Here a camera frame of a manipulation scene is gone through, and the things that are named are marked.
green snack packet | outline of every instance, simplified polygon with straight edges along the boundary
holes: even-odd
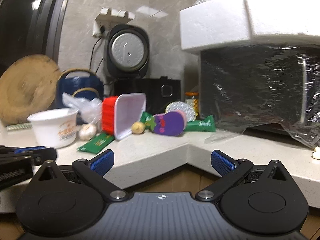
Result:
[[[153,117],[152,114],[149,114],[147,112],[142,113],[140,122],[144,123],[144,125],[146,126],[146,129],[154,130],[156,126],[155,118]]]
[[[202,121],[191,121],[187,122],[187,127],[184,129],[185,132],[188,131],[204,131],[204,132],[215,132],[216,127],[214,125],[213,116],[209,115],[206,119]]]
[[[82,145],[78,148],[80,152],[87,152],[87,153],[99,153],[104,147],[110,144],[115,139],[114,136],[108,135],[104,132],[96,136],[95,138],[91,139],[86,144]]]

kitchen counter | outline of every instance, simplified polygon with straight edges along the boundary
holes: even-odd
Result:
[[[68,165],[79,158],[93,158],[93,154],[76,150],[83,144],[77,140],[59,149],[57,164]],[[2,131],[0,145],[26,147],[37,143],[32,130]],[[121,188],[154,178],[185,163],[218,175],[210,161],[214,149],[234,159],[249,159],[254,164],[268,164],[270,160],[277,159],[293,176],[309,205],[320,208],[320,161],[312,159],[312,151],[290,137],[258,131],[237,135],[223,130],[216,133],[186,132],[179,137],[169,137],[146,131],[141,135],[130,135],[120,142],[114,141],[107,148],[113,150],[115,163],[105,178]],[[16,199],[27,183],[25,181],[0,192],[0,213],[14,212]]]

white foam block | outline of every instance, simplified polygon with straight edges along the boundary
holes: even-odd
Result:
[[[210,0],[180,11],[180,37],[189,52],[248,42],[244,0]]]
[[[256,41],[320,43],[320,0],[245,1]]]

round lid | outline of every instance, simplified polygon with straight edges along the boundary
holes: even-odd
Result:
[[[60,75],[58,65],[45,55],[17,60],[0,78],[0,119],[7,125],[24,123],[29,115],[47,110]]]
[[[123,33],[116,37],[111,46],[111,54],[118,67],[124,71],[134,71],[145,53],[142,40],[133,33]]]
[[[167,112],[176,111],[176,110],[181,110],[185,112],[188,122],[194,121],[197,117],[197,114],[194,108],[191,105],[187,104],[186,102],[181,102],[181,101],[175,101],[168,104],[168,106],[165,109],[165,112],[167,113]]]

plastic bag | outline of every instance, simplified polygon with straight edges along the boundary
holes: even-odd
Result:
[[[320,138],[320,48],[251,45],[201,52],[200,116],[242,133],[279,123],[310,148]]]
[[[65,106],[78,109],[81,119],[85,123],[93,123],[101,127],[102,101],[94,98],[91,101],[86,98],[75,98],[67,93],[63,93],[62,102]]]
[[[204,143],[218,143],[225,142],[235,137],[240,136],[240,133],[234,133],[226,130],[219,129],[217,132],[212,133],[209,138],[204,139]]]

